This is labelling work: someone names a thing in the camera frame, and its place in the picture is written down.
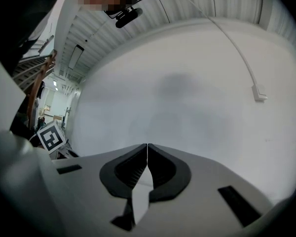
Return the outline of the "white wall conduit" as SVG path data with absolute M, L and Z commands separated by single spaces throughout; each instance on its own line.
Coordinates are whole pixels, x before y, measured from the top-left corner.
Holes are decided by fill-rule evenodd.
M 249 75 L 252 79 L 252 82 L 253 82 L 253 86 L 257 87 L 257 80 L 256 80 L 256 77 L 253 73 L 253 70 L 250 66 L 250 64 L 248 63 L 246 57 L 244 56 L 243 52 L 240 50 L 239 46 L 237 45 L 237 43 L 231 38 L 231 36 L 211 17 L 207 16 L 203 10 L 197 6 L 192 0 L 187 0 L 188 2 L 190 2 L 206 19 L 208 19 L 209 21 L 211 21 L 226 37 L 227 39 L 231 42 L 231 44 L 234 46 L 234 48 L 237 50 L 238 54 L 241 56 L 248 72 L 249 72 Z

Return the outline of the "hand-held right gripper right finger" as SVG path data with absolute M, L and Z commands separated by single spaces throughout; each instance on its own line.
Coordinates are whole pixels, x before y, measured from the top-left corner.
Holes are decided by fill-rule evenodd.
M 268 198 L 212 159 L 149 144 L 153 190 L 136 237 L 248 237 L 272 209 Z

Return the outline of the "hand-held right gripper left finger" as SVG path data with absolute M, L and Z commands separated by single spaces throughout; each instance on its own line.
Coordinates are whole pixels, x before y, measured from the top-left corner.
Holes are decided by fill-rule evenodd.
M 69 237 L 131 237 L 132 192 L 147 166 L 147 144 L 54 161 Z

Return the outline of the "white wall socket box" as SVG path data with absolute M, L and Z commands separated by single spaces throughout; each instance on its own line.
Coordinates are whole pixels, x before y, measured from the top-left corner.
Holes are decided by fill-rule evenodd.
M 264 102 L 265 100 L 268 99 L 265 88 L 261 84 L 254 84 L 252 86 L 252 92 L 254 95 L 254 100 L 256 102 Z

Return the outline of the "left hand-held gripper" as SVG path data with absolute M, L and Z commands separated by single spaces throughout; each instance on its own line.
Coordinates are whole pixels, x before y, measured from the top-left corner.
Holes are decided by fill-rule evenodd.
M 42 146 L 49 154 L 53 153 L 66 143 L 64 132 L 58 125 L 57 121 L 52 121 L 43 126 L 37 132 L 37 135 Z

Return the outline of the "person's black-clothed torso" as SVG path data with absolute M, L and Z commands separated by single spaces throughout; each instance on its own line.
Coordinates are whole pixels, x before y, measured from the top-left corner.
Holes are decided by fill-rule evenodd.
M 0 62 L 12 74 L 43 32 L 57 0 L 0 0 Z

